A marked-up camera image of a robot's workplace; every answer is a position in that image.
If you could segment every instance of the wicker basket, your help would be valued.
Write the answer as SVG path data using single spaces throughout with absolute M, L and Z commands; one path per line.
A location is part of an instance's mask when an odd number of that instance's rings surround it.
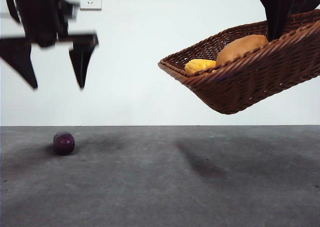
M 267 36 L 267 21 L 226 29 L 158 65 L 210 108 L 227 115 L 320 75 L 320 9 L 291 15 L 279 39 L 240 58 L 192 75 L 184 71 L 188 61 L 215 60 L 228 43 L 254 34 Z

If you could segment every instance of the yellow corn piece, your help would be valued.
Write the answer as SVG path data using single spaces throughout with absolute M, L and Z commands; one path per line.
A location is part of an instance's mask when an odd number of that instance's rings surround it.
M 192 75 L 196 71 L 204 70 L 215 66 L 216 62 L 214 60 L 195 58 L 185 64 L 184 70 L 189 75 Z

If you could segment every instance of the white wall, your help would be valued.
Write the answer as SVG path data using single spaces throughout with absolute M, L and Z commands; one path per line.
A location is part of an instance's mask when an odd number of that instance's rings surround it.
M 210 109 L 157 63 L 226 28 L 265 20 L 259 0 L 102 0 L 80 11 L 69 32 L 96 30 L 80 91 L 71 44 L 32 49 L 39 88 L 33 91 L 1 61 L 2 126 L 320 124 L 320 78 L 299 84 L 233 115 Z M 1 35 L 23 34 L 1 0 Z

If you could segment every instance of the robotic arm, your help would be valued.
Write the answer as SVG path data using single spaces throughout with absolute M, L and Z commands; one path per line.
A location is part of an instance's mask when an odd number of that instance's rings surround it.
M 268 40 L 281 36 L 288 16 L 309 12 L 317 8 L 320 0 L 260 0 L 268 21 Z
M 69 51 L 80 88 L 84 88 L 91 55 L 99 44 L 96 33 L 69 34 L 68 20 L 76 17 L 78 4 L 65 0 L 6 0 L 11 17 L 23 25 L 25 37 L 0 39 L 0 56 L 34 89 L 38 87 L 30 59 L 31 44 L 41 48 L 73 42 Z

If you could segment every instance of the basket rim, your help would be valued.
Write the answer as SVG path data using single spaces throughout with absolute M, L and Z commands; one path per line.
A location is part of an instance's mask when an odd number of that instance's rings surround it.
M 299 17 L 299 16 L 305 16 L 305 15 L 311 15 L 311 14 L 315 14 L 315 15 L 320 15 L 320 9 L 315 9 L 315 10 L 312 10 L 310 12 L 307 12 L 307 13 L 300 13 L 300 14 L 293 14 L 291 15 L 288 20 L 294 20 L 296 17 Z M 197 79 L 201 79 L 201 78 L 208 78 L 208 76 L 212 76 L 210 77 L 210 79 L 215 79 L 214 77 L 215 76 L 220 76 L 223 72 L 228 72 L 230 71 L 231 69 L 238 69 L 239 67 L 243 66 L 243 64 L 249 64 L 252 62 L 252 59 L 254 59 L 254 57 L 264 51 L 265 49 L 272 49 L 272 48 L 276 48 L 277 46 L 279 45 L 282 45 L 283 43 L 285 42 L 291 42 L 291 43 L 297 43 L 299 42 L 302 38 L 296 38 L 297 35 L 301 32 L 306 32 L 306 35 L 308 35 L 308 32 L 309 32 L 309 35 L 310 35 L 310 32 L 312 34 L 312 32 L 314 31 L 320 31 L 320 19 L 315 21 L 315 22 L 312 22 L 312 23 L 308 23 L 304 26 L 301 26 L 295 30 L 292 30 L 282 36 L 280 36 L 280 38 L 278 39 L 275 39 L 271 42 L 268 42 L 266 43 L 265 45 L 259 47 L 259 48 L 256 48 L 256 49 L 253 49 L 251 51 L 248 51 L 246 53 L 244 53 L 242 56 L 240 57 L 237 57 L 233 60 L 230 60 L 224 64 L 221 64 L 221 65 L 218 65 L 218 66 L 215 66 L 215 67 L 210 67 L 210 68 L 206 68 L 206 69 L 202 69 L 202 70 L 198 70 L 196 71 L 195 73 L 193 74 L 188 74 L 186 73 L 183 69 L 180 69 L 180 68 L 177 68 L 169 63 L 166 62 L 167 59 L 169 59 L 171 56 L 173 55 L 176 55 L 180 52 L 183 52 L 183 51 L 186 51 L 190 48 L 193 48 L 193 47 L 196 47 L 198 45 L 201 45 L 202 43 L 206 42 L 207 40 L 209 39 L 212 39 L 212 38 L 216 38 L 217 36 L 219 35 L 223 35 L 224 33 L 227 33 L 227 32 L 230 32 L 232 30 L 235 30 L 237 28 L 240 28 L 240 27 L 246 27 L 246 26 L 251 26 L 251 25 L 263 25 L 263 24 L 266 24 L 266 20 L 264 21 L 258 21 L 258 22 L 253 22 L 253 23 L 246 23 L 246 24 L 242 24 L 242 25 L 238 25 L 238 26 L 234 26 L 234 27 L 230 27 L 230 28 L 227 28 L 215 35 L 212 35 L 206 39 L 203 39 L 201 41 L 199 41 L 198 43 L 195 43 L 187 48 L 184 48 L 176 53 L 172 53 L 170 55 L 168 55 L 167 57 L 163 58 L 160 60 L 160 62 L 158 63 L 158 65 L 161 67 L 161 66 L 164 66 L 164 67 L 167 67 L 167 68 L 170 68 L 171 70 L 173 70 L 174 72 L 176 72 L 178 75 L 181 75 L 180 77 L 183 78 L 183 79 L 186 79 L 186 81 L 188 80 L 193 80 L 194 78 L 197 78 Z

